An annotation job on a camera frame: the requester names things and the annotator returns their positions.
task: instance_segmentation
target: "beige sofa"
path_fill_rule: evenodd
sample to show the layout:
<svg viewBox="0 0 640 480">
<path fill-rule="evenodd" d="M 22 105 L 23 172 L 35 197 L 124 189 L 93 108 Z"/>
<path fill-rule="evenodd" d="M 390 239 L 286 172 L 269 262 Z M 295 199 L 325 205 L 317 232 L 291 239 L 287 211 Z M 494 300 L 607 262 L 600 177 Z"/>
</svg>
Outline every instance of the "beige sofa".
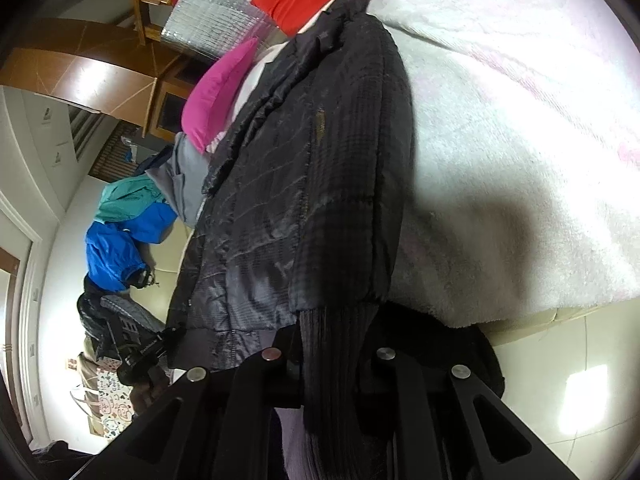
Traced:
<svg viewBox="0 0 640 480">
<path fill-rule="evenodd" d="M 130 296 L 161 321 L 166 321 L 184 248 L 190 236 L 191 229 L 177 220 L 161 244 L 148 245 L 142 250 L 143 260 L 155 269 L 156 282 L 145 288 L 132 288 Z M 585 316 L 598 308 L 553 308 L 519 319 L 483 323 L 481 329 L 489 341 L 498 346 Z"/>
</svg>

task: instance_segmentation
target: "floor tile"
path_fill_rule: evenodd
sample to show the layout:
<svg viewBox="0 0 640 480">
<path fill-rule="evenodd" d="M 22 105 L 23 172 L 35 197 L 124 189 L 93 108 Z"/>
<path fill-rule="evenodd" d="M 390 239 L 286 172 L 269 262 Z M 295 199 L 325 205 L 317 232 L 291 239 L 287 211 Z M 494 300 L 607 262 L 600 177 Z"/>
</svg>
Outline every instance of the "floor tile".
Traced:
<svg viewBox="0 0 640 480">
<path fill-rule="evenodd" d="M 561 429 L 560 421 L 561 414 L 566 418 L 567 379 L 585 369 L 584 320 L 497 346 L 495 352 L 506 378 L 504 403 L 546 444 L 573 438 L 575 431 Z"/>
<path fill-rule="evenodd" d="M 610 480 L 625 465 L 640 442 L 640 418 L 575 440 L 568 462 L 580 480 Z"/>
<path fill-rule="evenodd" d="M 605 398 L 595 399 L 598 421 L 578 436 L 610 428 L 640 413 L 640 300 L 605 306 L 589 314 L 587 371 L 600 368 Z"/>
<path fill-rule="evenodd" d="M 574 446 L 573 440 L 565 440 L 564 442 L 556 442 L 555 444 L 549 444 L 549 449 L 553 451 L 556 456 L 562 460 L 565 464 L 569 460 L 572 447 Z"/>
</svg>

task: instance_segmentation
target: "white fleece blanket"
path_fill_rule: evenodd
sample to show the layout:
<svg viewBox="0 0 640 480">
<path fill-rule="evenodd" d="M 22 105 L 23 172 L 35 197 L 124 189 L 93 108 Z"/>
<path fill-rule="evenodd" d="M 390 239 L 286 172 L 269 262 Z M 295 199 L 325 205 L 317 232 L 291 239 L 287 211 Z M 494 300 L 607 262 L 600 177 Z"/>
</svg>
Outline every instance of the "white fleece blanket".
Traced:
<svg viewBox="0 0 640 480">
<path fill-rule="evenodd" d="M 390 298 L 449 326 L 640 295 L 640 55 L 603 0 L 371 0 L 413 94 Z"/>
</svg>

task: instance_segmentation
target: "pink pillow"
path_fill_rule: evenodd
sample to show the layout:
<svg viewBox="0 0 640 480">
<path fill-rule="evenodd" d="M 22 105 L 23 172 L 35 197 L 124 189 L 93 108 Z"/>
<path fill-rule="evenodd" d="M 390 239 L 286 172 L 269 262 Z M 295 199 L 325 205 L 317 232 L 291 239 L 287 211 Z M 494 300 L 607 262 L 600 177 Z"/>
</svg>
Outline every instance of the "pink pillow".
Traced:
<svg viewBox="0 0 640 480">
<path fill-rule="evenodd" d="M 182 109 L 182 129 L 200 153 L 224 129 L 257 48 L 257 38 L 239 44 L 215 62 L 191 91 Z"/>
</svg>

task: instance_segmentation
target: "reflective bubble wrap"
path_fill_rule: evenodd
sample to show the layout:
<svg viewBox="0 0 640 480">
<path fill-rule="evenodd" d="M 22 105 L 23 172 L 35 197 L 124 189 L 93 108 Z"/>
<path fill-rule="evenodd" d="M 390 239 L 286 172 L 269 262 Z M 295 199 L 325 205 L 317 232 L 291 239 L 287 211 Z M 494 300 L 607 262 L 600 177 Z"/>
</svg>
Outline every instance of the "reflective bubble wrap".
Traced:
<svg viewBox="0 0 640 480">
<path fill-rule="evenodd" d="M 217 59 L 252 36 L 263 45 L 284 39 L 273 20 L 250 1 L 178 0 L 162 41 Z"/>
</svg>

